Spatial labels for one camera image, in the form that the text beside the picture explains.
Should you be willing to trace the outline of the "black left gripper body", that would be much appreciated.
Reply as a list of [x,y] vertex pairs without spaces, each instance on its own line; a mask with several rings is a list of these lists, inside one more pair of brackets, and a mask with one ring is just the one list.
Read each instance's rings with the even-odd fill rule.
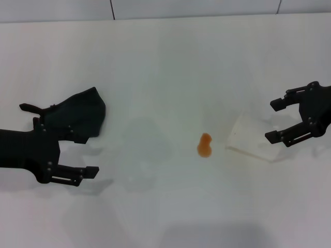
[[55,178],[60,152],[58,135],[50,129],[1,129],[1,168],[25,169],[39,183],[61,183]]

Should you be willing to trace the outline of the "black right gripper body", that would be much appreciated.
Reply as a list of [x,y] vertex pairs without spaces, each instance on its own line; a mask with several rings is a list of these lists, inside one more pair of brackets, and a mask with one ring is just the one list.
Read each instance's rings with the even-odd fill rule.
[[299,113],[313,137],[323,136],[330,125],[330,86],[309,83],[299,104]]

